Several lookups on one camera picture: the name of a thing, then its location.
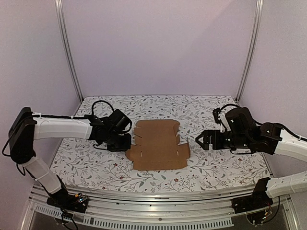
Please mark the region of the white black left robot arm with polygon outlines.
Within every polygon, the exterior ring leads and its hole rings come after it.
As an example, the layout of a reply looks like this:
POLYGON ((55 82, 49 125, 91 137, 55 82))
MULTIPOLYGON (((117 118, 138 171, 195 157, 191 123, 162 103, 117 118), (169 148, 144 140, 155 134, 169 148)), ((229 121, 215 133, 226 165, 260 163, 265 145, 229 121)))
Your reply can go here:
POLYGON ((4 153, 4 156, 21 165, 43 186, 55 203, 67 208, 71 204, 71 195, 62 180, 36 155, 34 141, 79 138, 95 141, 98 146, 106 144, 110 152, 121 152, 130 149, 131 127, 132 121, 119 109, 99 118, 93 113, 83 117, 43 115, 24 107, 8 132, 8 140, 3 148, 9 149, 9 153, 4 153))

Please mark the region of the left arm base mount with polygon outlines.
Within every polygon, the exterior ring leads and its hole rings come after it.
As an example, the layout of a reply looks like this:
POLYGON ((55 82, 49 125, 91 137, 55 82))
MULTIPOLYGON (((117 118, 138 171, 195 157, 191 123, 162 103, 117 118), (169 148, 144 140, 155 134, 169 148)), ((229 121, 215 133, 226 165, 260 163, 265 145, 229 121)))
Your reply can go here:
POLYGON ((58 191, 50 194, 47 204, 64 210, 85 213, 89 202, 89 196, 82 193, 71 195, 67 191, 58 191))

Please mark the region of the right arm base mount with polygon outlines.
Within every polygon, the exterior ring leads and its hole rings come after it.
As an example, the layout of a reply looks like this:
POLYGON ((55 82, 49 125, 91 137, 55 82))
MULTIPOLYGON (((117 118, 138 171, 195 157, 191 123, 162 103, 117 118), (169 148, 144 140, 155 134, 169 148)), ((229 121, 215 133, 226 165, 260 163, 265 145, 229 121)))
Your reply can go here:
POLYGON ((234 212, 237 214, 271 206, 273 200, 266 193, 269 180, 269 177, 262 178, 256 183, 252 194, 233 198, 231 204, 234 212))

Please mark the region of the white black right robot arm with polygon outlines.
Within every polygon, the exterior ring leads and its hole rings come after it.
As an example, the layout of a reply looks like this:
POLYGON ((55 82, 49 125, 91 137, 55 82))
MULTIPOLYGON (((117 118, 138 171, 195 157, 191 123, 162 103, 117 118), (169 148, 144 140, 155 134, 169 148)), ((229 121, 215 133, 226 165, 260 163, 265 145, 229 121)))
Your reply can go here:
MULTIPOLYGON (((203 150, 248 150, 270 155, 284 155, 300 161, 307 160, 307 139, 295 134, 280 123, 259 123, 246 107, 230 105, 231 110, 223 112, 223 107, 213 110, 213 117, 221 127, 219 130, 204 130, 195 141, 203 150)), ((305 192, 307 173, 301 172, 280 178, 258 180, 248 199, 252 209, 258 209, 267 198, 285 194, 305 192)))

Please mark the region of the brown cardboard paper box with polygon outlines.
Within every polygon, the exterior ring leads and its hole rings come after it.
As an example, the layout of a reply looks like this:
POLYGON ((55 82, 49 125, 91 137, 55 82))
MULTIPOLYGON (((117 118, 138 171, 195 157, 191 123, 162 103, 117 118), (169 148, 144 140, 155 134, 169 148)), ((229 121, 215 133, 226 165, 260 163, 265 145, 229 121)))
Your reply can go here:
POLYGON ((177 170, 187 167, 189 143, 180 143, 180 123, 173 119, 140 120, 134 128, 134 144, 126 157, 138 171, 177 170))

